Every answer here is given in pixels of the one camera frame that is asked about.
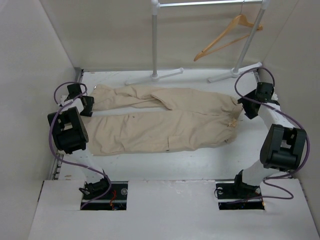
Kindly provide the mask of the wooden clothes hanger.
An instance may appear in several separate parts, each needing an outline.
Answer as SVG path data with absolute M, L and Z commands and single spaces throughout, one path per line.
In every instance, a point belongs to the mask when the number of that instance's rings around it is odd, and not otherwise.
M 242 41 L 243 39 L 246 39 L 250 36 L 250 32 L 245 32 L 244 35 L 232 39 L 229 42 L 225 42 L 224 44 L 218 46 L 215 48 L 216 45 L 218 45 L 222 40 L 229 38 L 229 35 L 236 32 L 236 29 L 240 27 L 240 30 L 242 29 L 254 29 L 254 23 L 248 21 L 248 18 L 245 14 L 242 13 L 242 9 L 240 10 L 239 14 L 235 16 L 231 22 L 227 25 L 227 27 L 211 42 L 209 43 L 205 48 L 203 48 L 193 59 L 194 62 L 198 61 L 199 59 L 213 54 L 223 48 L 226 48 L 232 44 L 235 44 L 239 41 Z

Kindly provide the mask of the beige trousers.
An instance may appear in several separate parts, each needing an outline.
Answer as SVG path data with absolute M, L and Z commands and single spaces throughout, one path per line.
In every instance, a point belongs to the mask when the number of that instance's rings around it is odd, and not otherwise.
M 193 88 L 99 84 L 93 111 L 125 107 L 136 112 L 83 117 L 95 156 L 215 148 L 232 142 L 243 107 L 227 94 Z

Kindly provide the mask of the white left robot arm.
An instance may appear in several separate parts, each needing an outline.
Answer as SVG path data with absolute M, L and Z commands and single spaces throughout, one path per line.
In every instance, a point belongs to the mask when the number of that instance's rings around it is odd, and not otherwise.
M 112 195 L 112 183 L 108 175 L 96 166 L 92 160 L 92 154 L 87 147 L 89 135 L 82 117 L 91 117 L 95 100 L 87 95 L 88 88 L 79 82 L 65 82 L 57 88 L 66 85 L 68 95 L 63 95 L 57 100 L 57 90 L 53 93 L 53 99 L 59 110 L 47 115 L 49 123 L 49 147 L 51 153 L 57 157 L 58 151 L 71 156 L 74 162 L 61 159 L 60 161 L 77 166 L 87 174 L 84 187 L 79 188 L 88 201 L 108 199 Z

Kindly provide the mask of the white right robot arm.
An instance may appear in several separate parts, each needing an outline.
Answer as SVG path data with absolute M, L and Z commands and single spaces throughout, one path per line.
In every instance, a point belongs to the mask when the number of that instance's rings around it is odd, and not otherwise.
M 307 133 L 301 127 L 294 127 L 273 95 L 273 84 L 258 82 L 256 89 L 238 100 L 248 119 L 260 117 L 268 127 L 259 159 L 234 178 L 231 190 L 238 198 L 252 197 L 261 182 L 280 172 L 295 171 L 300 166 Z

